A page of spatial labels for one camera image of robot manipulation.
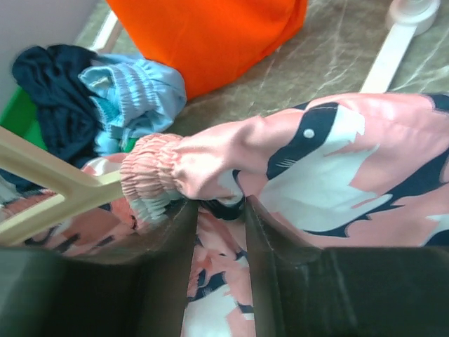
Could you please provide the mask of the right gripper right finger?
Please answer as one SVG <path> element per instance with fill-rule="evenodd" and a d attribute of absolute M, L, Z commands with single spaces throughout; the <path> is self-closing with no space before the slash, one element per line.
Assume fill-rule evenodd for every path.
<path fill-rule="evenodd" d="M 308 245 L 245 205 L 258 336 L 447 336 L 448 249 Z"/>

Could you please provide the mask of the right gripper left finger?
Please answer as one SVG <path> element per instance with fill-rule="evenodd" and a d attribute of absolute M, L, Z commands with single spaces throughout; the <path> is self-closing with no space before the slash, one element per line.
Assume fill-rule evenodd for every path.
<path fill-rule="evenodd" d="M 198 206 L 94 256 L 1 250 L 2 336 L 179 336 Z"/>

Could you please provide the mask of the pink patterned shorts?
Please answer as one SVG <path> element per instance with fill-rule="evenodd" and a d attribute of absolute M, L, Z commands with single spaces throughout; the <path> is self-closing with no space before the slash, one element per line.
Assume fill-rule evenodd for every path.
<path fill-rule="evenodd" d="M 347 93 L 192 136 L 155 133 L 79 169 L 118 171 L 123 196 L 3 248 L 94 256 L 198 206 L 179 336 L 258 336 L 245 205 L 310 246 L 448 249 L 448 96 Z M 52 197 L 1 205 L 1 222 Z"/>

